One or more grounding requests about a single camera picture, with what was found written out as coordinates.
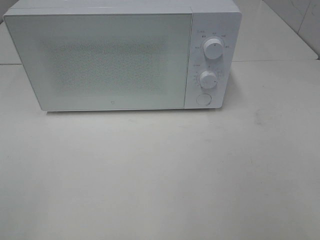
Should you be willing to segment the upper white power knob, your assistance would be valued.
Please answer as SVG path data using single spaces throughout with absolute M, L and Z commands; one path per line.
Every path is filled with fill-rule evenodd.
M 204 55 L 209 60 L 215 60 L 215 59 L 219 58 L 223 54 L 223 50 L 224 50 L 224 44 L 217 37 L 212 37 L 210 39 L 207 39 L 203 43 Z

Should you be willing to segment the white microwave door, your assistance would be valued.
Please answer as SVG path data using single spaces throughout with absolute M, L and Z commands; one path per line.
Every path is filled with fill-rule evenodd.
M 190 14 L 6 16 L 44 111 L 181 109 Z

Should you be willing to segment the white timer knob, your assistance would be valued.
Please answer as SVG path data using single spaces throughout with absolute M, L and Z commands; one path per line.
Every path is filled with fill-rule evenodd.
M 212 89 L 217 85 L 218 77 L 215 72 L 206 70 L 199 75 L 198 81 L 203 89 Z

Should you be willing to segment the round white door button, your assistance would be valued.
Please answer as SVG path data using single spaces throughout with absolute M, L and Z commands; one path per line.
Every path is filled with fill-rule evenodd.
M 208 106 L 212 101 L 212 97 L 208 93 L 202 93 L 197 96 L 196 101 L 197 101 L 197 104 L 200 106 Z

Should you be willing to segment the white microwave oven body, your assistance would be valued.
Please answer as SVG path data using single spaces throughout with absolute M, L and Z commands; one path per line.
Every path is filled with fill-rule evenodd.
M 183 108 L 100 111 L 220 108 L 223 105 L 242 20 L 242 14 L 232 0 L 20 0 L 7 10 L 3 20 L 7 27 L 5 21 L 7 16 L 178 14 L 191 15 Z M 205 56 L 203 44 L 206 40 L 214 37 L 222 41 L 223 53 L 219 58 L 211 60 Z M 200 86 L 199 76 L 204 71 L 215 72 L 217 84 L 214 88 L 204 89 Z M 211 103 L 199 105 L 197 97 L 200 94 L 210 94 Z

